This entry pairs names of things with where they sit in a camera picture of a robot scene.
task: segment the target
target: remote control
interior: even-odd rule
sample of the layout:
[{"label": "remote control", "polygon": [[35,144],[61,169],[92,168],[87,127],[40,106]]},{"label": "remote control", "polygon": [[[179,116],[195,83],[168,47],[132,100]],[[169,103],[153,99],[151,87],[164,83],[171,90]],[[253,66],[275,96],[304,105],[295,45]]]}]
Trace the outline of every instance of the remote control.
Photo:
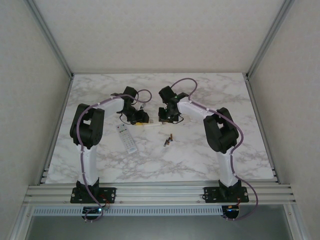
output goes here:
[{"label": "remote control", "polygon": [[124,123],[117,125],[116,130],[119,133],[120,139],[128,154],[132,154],[138,150],[129,130]]}]

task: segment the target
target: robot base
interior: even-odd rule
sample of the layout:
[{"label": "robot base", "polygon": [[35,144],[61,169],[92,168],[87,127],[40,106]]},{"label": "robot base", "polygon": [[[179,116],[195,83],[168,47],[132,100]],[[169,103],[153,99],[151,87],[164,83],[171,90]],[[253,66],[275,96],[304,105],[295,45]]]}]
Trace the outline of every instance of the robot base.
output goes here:
[{"label": "robot base", "polygon": [[202,199],[205,200],[206,204],[249,202],[247,188],[245,186],[241,186],[240,180],[230,187],[226,187],[219,181],[219,186],[207,186],[204,187],[203,190],[204,194]]},{"label": "robot base", "polygon": [[[115,187],[99,187],[99,180],[93,185],[89,185],[90,192],[98,200],[99,203],[105,204],[115,203],[116,188]],[[86,187],[79,181],[76,182],[76,187],[72,189],[70,203],[72,204],[94,204],[95,201],[88,194]]]}]

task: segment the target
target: white marble surface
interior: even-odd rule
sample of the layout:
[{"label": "white marble surface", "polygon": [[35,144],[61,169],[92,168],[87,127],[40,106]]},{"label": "white marble surface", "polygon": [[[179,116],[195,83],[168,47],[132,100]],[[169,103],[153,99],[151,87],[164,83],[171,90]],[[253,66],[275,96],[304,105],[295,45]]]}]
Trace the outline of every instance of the white marble surface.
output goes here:
[{"label": "white marble surface", "polygon": [[[69,130],[78,104],[101,102],[110,94],[122,93],[126,86],[130,86],[152,92],[153,98],[145,110],[151,118],[157,117],[158,107],[164,107],[158,92],[186,77],[198,82],[192,99],[213,109],[227,108],[242,128],[244,143],[234,154],[238,175],[245,179],[273,178],[242,73],[79,74],[74,78],[46,183],[77,181],[80,156]],[[173,90],[190,93],[193,87],[194,83],[186,80],[174,86]],[[148,97],[148,93],[140,94],[141,100]],[[216,153],[207,143],[202,121],[187,116],[185,121],[176,125],[128,125],[138,148],[132,154],[127,153],[116,132],[115,126],[120,123],[118,114],[104,121],[103,137],[97,148],[101,183],[219,179]],[[174,141],[163,147],[170,133]]]}]

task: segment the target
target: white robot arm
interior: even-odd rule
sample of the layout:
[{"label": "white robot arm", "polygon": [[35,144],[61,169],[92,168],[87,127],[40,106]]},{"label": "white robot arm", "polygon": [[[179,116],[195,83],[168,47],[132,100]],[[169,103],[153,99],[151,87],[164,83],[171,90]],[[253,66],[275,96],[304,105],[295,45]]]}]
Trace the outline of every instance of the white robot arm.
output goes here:
[{"label": "white robot arm", "polygon": [[[97,144],[103,135],[104,119],[118,113],[124,114],[127,121],[132,125],[149,122],[149,116],[143,109],[138,110],[132,106],[137,94],[138,92],[134,88],[127,86],[123,93],[114,93],[112,95],[115,97],[97,103],[98,108],[83,103],[77,107],[70,129],[70,136],[73,138],[81,156],[81,167],[83,169],[81,168],[79,172],[76,188],[72,192],[72,203],[79,203],[79,201],[81,203],[91,203],[98,198],[101,192],[96,157]],[[77,124],[79,124],[78,134],[83,143],[83,148],[78,139]]]},{"label": "white robot arm", "polygon": [[[121,112],[124,108],[125,101],[122,98],[112,99],[111,101],[100,105],[99,109],[104,110],[104,119],[110,117],[111,115]],[[81,145],[76,146],[79,154],[81,153]],[[97,145],[93,145],[88,149],[84,146],[83,150],[83,165],[85,171],[85,179],[88,185],[93,186],[99,179],[97,170]],[[82,174],[79,174],[78,181],[81,184],[84,183],[84,178]]]},{"label": "white robot arm", "polygon": [[[205,111],[202,108],[192,104],[187,97],[184,97],[177,103],[177,108],[181,114],[191,116],[194,119],[203,120],[207,116],[212,115],[211,112]],[[231,187],[238,182],[238,179],[233,175],[232,169],[231,169],[231,162],[230,162],[231,150],[232,148],[229,148],[226,151],[226,153],[222,153],[220,151],[216,152],[216,156],[217,156],[219,167],[220,167],[220,181],[226,187]]]}]

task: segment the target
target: white wall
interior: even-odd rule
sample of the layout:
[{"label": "white wall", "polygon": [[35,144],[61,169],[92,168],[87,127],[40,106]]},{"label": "white wall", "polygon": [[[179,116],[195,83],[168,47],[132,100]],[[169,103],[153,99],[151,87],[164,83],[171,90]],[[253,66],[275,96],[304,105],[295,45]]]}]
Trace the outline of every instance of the white wall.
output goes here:
[{"label": "white wall", "polygon": [[296,0],[251,80],[276,167],[320,239],[320,1]]},{"label": "white wall", "polygon": [[0,1],[0,239],[36,183],[68,86],[22,0]]},{"label": "white wall", "polygon": [[238,73],[283,0],[35,2],[74,73]]}]

